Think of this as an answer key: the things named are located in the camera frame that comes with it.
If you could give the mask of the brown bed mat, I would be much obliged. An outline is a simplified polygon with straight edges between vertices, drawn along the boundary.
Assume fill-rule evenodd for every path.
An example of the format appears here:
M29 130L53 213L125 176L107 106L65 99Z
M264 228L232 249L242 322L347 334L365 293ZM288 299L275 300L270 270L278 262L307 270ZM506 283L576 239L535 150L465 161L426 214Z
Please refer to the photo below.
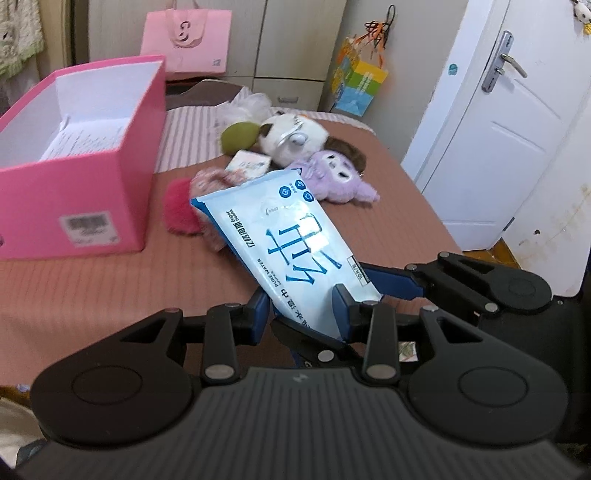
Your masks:
M375 134L337 122L325 127L366 154L365 177L381 197L370 207L325 205L356 259L401 268L457 251L430 204ZM256 281L235 254L216 253L199 237L176 236L163 226L167 184L193 174L187 167L156 176L146 244L138 253L2 263L3 385L29 385L47 366L162 309L201 315L252 296Z

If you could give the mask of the pink paper shopping bag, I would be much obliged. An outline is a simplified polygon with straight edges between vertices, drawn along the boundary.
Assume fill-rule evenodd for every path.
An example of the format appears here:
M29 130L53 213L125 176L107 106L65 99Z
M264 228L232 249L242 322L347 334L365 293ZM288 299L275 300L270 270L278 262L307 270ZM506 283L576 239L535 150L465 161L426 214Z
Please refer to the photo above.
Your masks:
M232 12L201 8L178 9L169 1L164 10L146 15L140 54L165 58L169 78L221 76L228 65Z

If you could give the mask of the blue white wet wipes pack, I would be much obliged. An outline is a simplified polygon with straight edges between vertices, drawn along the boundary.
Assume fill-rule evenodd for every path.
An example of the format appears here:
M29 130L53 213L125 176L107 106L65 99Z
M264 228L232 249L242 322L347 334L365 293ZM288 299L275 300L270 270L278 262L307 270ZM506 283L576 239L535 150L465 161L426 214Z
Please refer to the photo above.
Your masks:
M273 171L190 203L287 319L344 340L349 326L332 308L335 285L356 302L382 298L297 171Z

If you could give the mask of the white door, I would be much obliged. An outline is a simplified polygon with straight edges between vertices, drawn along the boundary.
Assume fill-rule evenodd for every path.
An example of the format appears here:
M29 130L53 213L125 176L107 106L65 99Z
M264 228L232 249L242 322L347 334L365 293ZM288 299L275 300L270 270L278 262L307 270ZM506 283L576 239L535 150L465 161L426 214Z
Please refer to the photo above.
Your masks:
M481 89L502 33L509 64ZM565 139L590 86L590 38L572 1L472 1L403 160L457 245L493 246Z

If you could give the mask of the pink cardboard box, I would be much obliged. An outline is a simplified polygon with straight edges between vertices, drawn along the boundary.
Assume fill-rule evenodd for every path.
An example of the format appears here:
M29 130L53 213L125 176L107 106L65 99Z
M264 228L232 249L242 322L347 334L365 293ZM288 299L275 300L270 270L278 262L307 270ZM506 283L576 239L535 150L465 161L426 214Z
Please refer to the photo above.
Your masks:
M130 123L115 150L36 161L67 116ZM64 68L23 95L1 118L2 259L142 250L165 118L161 56Z

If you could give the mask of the green egg-shaped sponge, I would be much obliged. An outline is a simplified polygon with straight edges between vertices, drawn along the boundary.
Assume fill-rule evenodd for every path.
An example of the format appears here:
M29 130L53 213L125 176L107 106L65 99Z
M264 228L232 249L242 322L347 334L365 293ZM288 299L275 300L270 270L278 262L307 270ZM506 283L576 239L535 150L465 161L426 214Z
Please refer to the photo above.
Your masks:
M242 121L229 125L221 133L221 152L233 156L239 150L249 150L259 138L259 124Z

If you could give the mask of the small white tissue pack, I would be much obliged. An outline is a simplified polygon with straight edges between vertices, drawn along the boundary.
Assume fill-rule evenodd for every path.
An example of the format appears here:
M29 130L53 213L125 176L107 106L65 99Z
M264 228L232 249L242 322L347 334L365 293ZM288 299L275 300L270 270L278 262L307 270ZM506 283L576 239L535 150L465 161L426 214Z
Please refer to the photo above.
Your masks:
M254 180L269 172L270 164L271 158L268 155L239 150L232 157L225 170L238 172L245 177L245 180Z

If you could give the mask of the hanging knitted cloth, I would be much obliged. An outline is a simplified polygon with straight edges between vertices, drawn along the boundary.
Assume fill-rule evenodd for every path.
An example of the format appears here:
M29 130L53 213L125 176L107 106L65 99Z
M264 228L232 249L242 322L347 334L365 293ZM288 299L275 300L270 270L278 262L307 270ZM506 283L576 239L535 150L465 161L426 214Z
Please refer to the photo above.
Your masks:
M44 50L39 1L1 0L0 28L0 74L2 79L9 79Z

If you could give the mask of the purple plush toy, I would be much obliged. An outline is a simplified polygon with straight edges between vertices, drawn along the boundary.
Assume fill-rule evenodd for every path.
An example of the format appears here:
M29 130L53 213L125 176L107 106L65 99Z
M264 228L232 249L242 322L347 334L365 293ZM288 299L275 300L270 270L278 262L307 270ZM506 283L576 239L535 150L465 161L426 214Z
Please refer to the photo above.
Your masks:
M325 145L308 159L290 164L318 201L373 204L380 200L377 190L363 179L367 157L348 142L329 136Z

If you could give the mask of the white mesh bath puff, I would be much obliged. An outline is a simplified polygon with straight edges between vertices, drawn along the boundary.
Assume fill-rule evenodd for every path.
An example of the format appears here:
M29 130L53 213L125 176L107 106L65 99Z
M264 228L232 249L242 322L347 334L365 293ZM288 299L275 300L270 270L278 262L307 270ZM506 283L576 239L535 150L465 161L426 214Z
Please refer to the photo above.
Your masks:
M266 94L239 93L231 101L215 107L216 125L223 128L242 122L260 125L270 118L272 107Z

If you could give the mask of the beige wardrobe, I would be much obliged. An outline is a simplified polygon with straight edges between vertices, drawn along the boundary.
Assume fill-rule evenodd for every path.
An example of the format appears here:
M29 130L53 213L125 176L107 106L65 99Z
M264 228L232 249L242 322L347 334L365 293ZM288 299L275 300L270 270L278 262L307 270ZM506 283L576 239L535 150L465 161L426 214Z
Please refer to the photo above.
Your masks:
M171 80L219 77L282 108L315 110L346 8L342 1L42 1L41 75L139 55Z

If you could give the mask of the white brown plush dog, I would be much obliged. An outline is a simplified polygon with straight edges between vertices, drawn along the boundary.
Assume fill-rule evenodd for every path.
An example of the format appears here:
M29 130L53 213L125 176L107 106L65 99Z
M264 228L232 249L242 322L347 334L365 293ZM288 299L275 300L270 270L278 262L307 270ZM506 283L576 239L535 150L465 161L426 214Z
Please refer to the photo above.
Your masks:
M295 160L308 159L324 149L329 132L304 115L281 113L259 127L257 145L276 166L287 168Z

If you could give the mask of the small plush on door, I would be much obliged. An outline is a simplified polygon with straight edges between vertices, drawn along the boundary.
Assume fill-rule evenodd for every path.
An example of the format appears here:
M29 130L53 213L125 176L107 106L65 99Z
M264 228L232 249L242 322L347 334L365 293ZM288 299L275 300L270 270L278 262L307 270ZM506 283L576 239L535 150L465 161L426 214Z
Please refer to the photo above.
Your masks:
M573 0L575 18L583 24L583 33L591 35L591 7L590 0Z

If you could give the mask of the colourful paper gift bag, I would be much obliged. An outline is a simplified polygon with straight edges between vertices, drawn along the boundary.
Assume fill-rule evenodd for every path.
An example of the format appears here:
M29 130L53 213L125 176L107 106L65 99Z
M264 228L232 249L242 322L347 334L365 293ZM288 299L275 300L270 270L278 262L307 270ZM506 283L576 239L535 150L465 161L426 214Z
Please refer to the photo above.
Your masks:
M346 37L332 73L332 109L363 117L389 75L384 47L362 37Z

